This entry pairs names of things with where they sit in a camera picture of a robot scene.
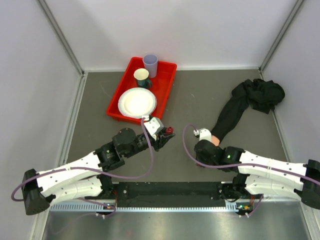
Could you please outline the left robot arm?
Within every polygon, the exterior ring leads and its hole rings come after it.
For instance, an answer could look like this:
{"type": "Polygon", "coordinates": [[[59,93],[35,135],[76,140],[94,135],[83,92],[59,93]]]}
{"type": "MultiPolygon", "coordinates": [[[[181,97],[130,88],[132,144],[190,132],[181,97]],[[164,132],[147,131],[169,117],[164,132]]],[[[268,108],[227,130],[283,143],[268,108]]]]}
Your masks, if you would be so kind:
{"type": "Polygon", "coordinates": [[[131,128],[123,128],[111,142],[79,160],[42,172],[27,170],[23,176],[25,185],[21,187],[26,215],[39,214],[67,200],[109,198],[114,187],[108,172],[146,149],[159,151],[174,136],[172,127],[139,135],[131,128]]]}

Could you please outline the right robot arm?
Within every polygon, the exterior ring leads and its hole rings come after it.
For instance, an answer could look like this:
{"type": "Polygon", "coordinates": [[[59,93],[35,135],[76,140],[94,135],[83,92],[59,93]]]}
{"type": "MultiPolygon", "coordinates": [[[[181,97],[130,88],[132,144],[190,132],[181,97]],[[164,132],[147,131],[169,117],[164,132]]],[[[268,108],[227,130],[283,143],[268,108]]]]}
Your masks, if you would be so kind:
{"type": "Polygon", "coordinates": [[[233,185],[239,198],[247,195],[272,195],[300,200],[320,208],[320,163],[292,163],[256,155],[237,147],[220,148],[208,140],[194,147],[196,162],[206,168],[235,172],[244,180],[233,185]]]}

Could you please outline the red nail polish bottle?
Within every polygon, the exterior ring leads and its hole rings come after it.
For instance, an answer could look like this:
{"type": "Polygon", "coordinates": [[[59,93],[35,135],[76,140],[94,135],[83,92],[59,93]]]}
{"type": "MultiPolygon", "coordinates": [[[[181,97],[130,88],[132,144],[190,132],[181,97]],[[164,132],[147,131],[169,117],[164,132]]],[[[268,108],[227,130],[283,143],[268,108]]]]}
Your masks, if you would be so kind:
{"type": "Polygon", "coordinates": [[[166,134],[172,134],[174,132],[174,129],[170,126],[165,130],[166,134]]]}

